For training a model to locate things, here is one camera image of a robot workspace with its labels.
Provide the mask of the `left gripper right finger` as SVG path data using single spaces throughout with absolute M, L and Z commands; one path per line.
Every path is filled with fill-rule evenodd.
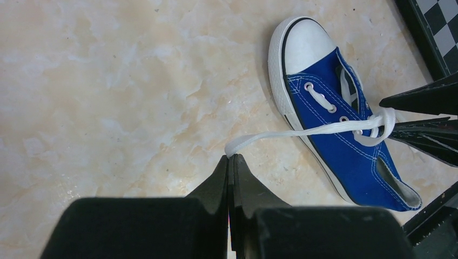
M 261 258 L 262 223 L 257 211 L 290 206 L 252 174 L 241 154 L 228 159 L 228 214 L 236 258 Z

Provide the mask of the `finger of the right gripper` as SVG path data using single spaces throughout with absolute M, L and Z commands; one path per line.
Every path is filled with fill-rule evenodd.
M 390 139 L 457 167 L 457 120 L 450 117 L 398 122 Z
M 382 99 L 379 106 L 431 115 L 457 115 L 457 73 Z

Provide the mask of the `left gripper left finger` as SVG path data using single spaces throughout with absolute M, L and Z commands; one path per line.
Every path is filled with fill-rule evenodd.
M 193 258 L 227 258 L 228 158 L 223 155 L 213 173 L 186 197 L 199 201 Z

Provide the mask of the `blue canvas sneaker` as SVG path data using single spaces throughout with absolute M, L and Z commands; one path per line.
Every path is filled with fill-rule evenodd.
M 293 130 L 337 124 L 335 133 L 301 139 L 344 200 L 399 212 L 421 208 L 419 194 L 400 178 L 378 127 L 343 128 L 344 122 L 367 122 L 375 114 L 358 74 L 317 21 L 299 16 L 277 26 L 268 74 L 275 104 Z

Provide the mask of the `white shoelace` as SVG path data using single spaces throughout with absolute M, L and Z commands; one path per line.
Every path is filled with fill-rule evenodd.
M 342 132 L 354 132 L 354 139 L 364 146 L 376 146 L 383 142 L 392 133 L 396 123 L 395 109 L 380 108 L 378 113 L 371 115 L 367 120 L 350 120 L 325 124 L 323 126 L 302 131 L 264 132 L 238 137 L 225 146 L 225 154 L 228 157 L 249 144 L 265 138 L 279 137 L 305 137 L 317 134 L 334 134 Z

